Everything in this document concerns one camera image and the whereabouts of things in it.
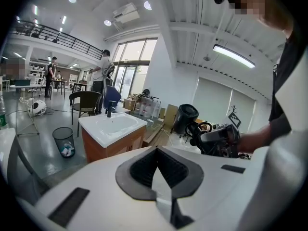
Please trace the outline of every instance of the sink vanity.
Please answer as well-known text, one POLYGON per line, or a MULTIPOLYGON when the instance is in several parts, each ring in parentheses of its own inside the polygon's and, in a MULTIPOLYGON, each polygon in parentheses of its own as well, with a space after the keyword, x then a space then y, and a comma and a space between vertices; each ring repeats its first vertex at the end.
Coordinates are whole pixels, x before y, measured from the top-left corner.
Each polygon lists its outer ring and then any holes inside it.
POLYGON ((146 121, 126 113, 79 118, 88 163, 142 146, 146 121))

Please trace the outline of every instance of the railing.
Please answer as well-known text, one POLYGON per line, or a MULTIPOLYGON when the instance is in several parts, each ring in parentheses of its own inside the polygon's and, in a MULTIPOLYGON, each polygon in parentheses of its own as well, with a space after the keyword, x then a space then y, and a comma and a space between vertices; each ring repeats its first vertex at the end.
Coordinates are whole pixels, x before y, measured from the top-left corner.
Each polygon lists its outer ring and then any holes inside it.
POLYGON ((100 49, 49 26, 35 24, 29 21, 20 21, 16 22, 11 27, 9 33, 47 40, 85 53, 86 55, 92 56, 98 60, 102 58, 102 51, 100 49))

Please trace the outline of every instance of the mesh trash can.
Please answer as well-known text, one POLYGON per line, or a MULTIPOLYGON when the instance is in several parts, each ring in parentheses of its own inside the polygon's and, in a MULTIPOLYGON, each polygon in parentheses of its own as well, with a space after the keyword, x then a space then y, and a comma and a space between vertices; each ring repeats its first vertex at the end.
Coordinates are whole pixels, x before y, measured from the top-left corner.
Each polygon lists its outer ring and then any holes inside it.
POLYGON ((52 136, 62 157, 68 158, 75 154, 73 130, 71 128, 57 128, 53 131, 52 136))

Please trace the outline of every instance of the black fan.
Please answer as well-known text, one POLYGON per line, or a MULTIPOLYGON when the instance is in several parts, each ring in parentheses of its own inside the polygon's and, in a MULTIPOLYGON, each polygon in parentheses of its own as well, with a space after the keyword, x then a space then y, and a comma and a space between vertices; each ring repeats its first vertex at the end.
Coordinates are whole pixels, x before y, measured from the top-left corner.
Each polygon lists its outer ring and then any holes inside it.
POLYGON ((180 105, 173 123, 173 130, 178 134, 185 134, 187 124, 194 122, 199 112, 190 104, 180 105))

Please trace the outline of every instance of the white sink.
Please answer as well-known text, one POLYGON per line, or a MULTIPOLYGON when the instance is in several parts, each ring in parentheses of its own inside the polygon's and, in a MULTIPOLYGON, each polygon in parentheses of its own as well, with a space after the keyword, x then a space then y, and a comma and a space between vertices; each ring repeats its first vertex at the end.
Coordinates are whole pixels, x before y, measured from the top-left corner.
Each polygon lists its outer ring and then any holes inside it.
POLYGON ((147 122, 124 112, 79 118, 79 123, 98 144, 106 148, 119 139, 146 126, 147 122))

